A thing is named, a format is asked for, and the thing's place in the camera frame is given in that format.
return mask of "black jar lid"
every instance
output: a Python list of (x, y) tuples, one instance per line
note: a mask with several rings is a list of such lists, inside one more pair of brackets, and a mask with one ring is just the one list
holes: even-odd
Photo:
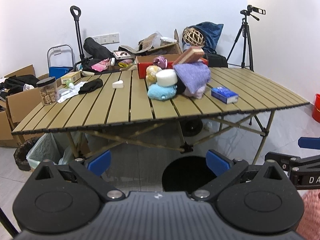
[(37, 82), (37, 87), (44, 87), (46, 85), (50, 85), (56, 81), (56, 77), (49, 77)]

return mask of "light blue plush toy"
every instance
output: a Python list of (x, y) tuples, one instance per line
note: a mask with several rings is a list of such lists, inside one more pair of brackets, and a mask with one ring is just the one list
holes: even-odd
[(148, 90), (148, 97), (160, 101), (173, 98), (177, 93), (177, 85), (170, 87), (160, 87), (158, 84), (152, 84)]

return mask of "blue gripper pad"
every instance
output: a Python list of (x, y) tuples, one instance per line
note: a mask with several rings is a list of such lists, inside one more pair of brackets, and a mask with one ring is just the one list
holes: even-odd
[(220, 176), (233, 166), (233, 162), (215, 150), (209, 150), (205, 156), (208, 168), (216, 175)]
[(108, 150), (98, 157), (93, 158), (91, 162), (89, 162), (87, 169), (92, 171), (95, 175), (101, 176), (111, 165), (111, 152)]
[(298, 145), (300, 148), (320, 150), (320, 138), (300, 137)]

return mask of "yellow plush toy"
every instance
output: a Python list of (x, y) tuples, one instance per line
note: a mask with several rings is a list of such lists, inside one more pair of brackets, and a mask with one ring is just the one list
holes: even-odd
[(162, 69), (160, 67), (154, 65), (147, 67), (146, 80), (150, 85), (157, 82), (156, 74), (161, 70)]

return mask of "brown book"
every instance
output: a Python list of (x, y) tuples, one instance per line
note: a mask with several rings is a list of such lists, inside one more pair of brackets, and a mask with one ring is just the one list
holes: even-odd
[(182, 55), (180, 55), (173, 63), (183, 64), (183, 63), (193, 63), (198, 61), (204, 55), (204, 51), (201, 47), (191, 47), (187, 49)]

